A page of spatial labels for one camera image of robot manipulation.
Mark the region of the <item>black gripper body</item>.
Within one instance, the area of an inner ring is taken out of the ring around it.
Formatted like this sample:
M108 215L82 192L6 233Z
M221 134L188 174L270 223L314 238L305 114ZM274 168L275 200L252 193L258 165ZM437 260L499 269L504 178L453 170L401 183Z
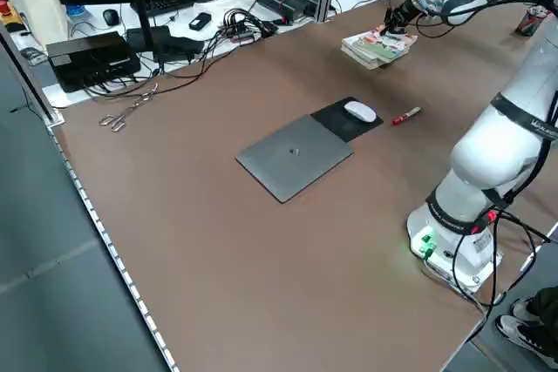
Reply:
M419 15L412 0L405 0L391 11L390 23L410 23Z

